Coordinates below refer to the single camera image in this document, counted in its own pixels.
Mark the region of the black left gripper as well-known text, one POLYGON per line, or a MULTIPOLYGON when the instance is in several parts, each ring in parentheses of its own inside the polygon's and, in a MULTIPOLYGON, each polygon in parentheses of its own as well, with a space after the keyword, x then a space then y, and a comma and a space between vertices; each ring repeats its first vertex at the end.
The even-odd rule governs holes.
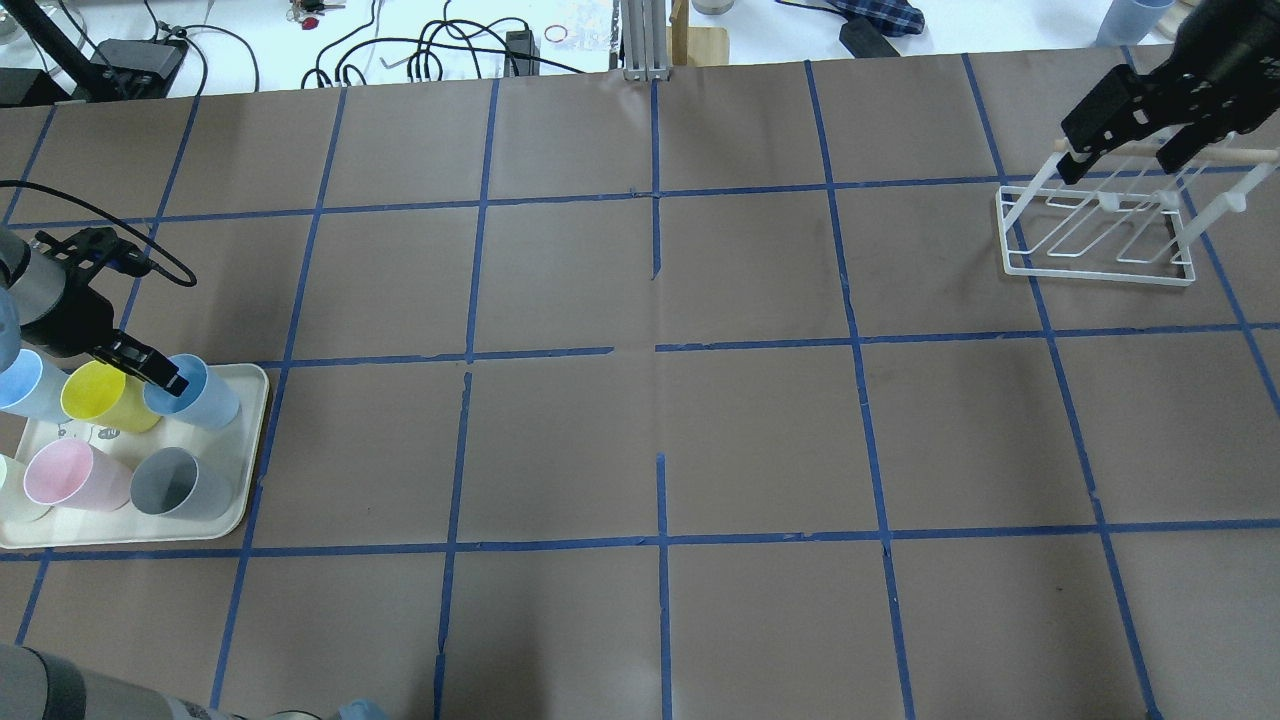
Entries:
POLYGON ((90 355, 170 395, 189 380, 168 356, 115 328, 109 300, 91 287, 106 266, 119 268, 131 243, 109 228, 84 228, 65 240, 38 232, 26 241, 8 233, 8 293, 20 338, 54 357, 90 355))

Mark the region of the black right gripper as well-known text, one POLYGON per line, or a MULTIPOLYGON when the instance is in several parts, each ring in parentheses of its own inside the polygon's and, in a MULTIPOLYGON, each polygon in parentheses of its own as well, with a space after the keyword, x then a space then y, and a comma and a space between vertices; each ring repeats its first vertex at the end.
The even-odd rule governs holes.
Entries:
POLYGON ((1164 63, 1146 74, 1114 67, 1068 113, 1060 178, 1075 184, 1112 150, 1178 127, 1157 151, 1171 176, 1206 146, 1258 129, 1277 110, 1277 53, 1276 1, 1202 1, 1164 63))

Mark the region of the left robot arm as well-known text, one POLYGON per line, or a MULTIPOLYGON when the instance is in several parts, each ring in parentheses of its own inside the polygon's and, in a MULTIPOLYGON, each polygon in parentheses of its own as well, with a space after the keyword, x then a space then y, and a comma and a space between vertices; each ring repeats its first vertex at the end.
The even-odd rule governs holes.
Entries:
POLYGON ((67 240, 46 232, 27 242, 3 231, 3 368, 22 343, 54 357, 87 355, 160 388, 173 397, 189 387, 164 354, 116 327, 111 302, 92 288, 110 269, 141 278, 160 265, 115 231, 82 229, 67 240))

